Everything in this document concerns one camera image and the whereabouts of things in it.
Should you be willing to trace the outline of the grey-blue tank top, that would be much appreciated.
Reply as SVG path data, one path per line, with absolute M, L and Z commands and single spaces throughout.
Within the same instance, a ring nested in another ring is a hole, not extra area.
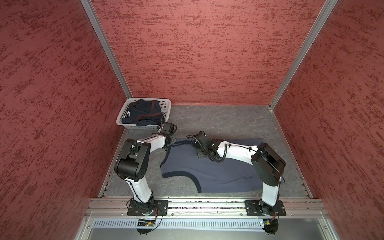
M 263 182 L 248 163 L 226 158 L 217 163 L 199 158 L 191 140 L 178 139 L 160 165 L 163 178 L 184 176 L 191 179 L 198 193 L 241 193 L 258 191 Z

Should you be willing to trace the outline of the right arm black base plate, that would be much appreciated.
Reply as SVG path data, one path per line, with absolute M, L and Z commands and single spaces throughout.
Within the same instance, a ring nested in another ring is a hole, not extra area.
M 244 203 L 249 217 L 285 217 L 287 215 L 282 201 L 277 201 L 273 207 L 259 200 L 246 200 Z

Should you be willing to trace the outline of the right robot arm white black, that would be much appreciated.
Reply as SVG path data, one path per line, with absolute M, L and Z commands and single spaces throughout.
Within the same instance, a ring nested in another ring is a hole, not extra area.
M 226 158 L 230 158 L 253 166 L 263 182 L 258 211 L 264 216 L 272 216 L 277 212 L 280 184 L 285 180 L 283 173 L 286 162 L 268 144 L 245 146 L 221 139 L 212 140 L 203 131 L 187 138 L 197 149 L 200 158 L 207 157 L 216 163 L 222 163 Z

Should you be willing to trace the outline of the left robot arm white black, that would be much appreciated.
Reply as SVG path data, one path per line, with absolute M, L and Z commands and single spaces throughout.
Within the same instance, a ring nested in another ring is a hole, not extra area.
M 129 185 L 134 195 L 130 205 L 142 215 L 148 216 L 156 210 L 153 191 L 146 179 L 150 153 L 173 145 L 176 142 L 176 131 L 176 125 L 164 123 L 158 133 L 146 139 L 127 139 L 116 160 L 114 166 L 116 175 Z

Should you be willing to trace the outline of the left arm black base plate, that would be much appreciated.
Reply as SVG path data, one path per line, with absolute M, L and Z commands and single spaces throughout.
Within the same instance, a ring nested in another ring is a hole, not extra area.
M 142 203 L 131 199 L 127 202 L 128 216 L 166 216 L 168 212 L 168 200 L 155 200 L 150 197 L 148 203 Z

